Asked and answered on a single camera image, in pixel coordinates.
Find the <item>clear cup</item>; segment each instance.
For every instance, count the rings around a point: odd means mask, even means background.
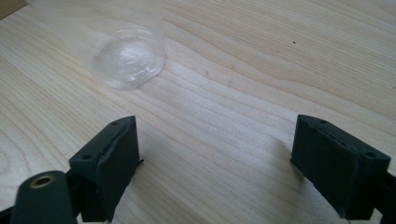
[[[25,0],[100,82],[128,90],[163,68],[161,0]]]

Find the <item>light wood tabletop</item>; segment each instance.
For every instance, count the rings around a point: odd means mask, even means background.
[[[0,209],[26,178],[135,115],[141,158],[113,223],[345,223],[293,169],[296,118],[390,155],[396,2],[163,0],[166,62],[132,91],[98,84],[24,7],[0,21]],[[375,211],[369,221],[379,223]]]

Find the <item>cup base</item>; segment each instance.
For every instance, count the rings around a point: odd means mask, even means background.
[[[164,53],[158,40],[147,30],[118,31],[93,48],[92,74],[105,85],[129,90],[163,68]]]

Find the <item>transparent plastic cup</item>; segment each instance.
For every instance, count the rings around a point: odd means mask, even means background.
[[[25,0],[100,82],[128,90],[163,68],[161,0]]]

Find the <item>wooden surface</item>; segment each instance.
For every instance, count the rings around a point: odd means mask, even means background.
[[[0,21],[0,209],[130,115],[145,163],[114,223],[347,223],[290,165],[297,114],[389,154],[396,175],[395,1],[163,6],[165,66],[133,91],[97,84],[29,7]]]
[[[0,0],[0,20],[24,6],[23,0]]]

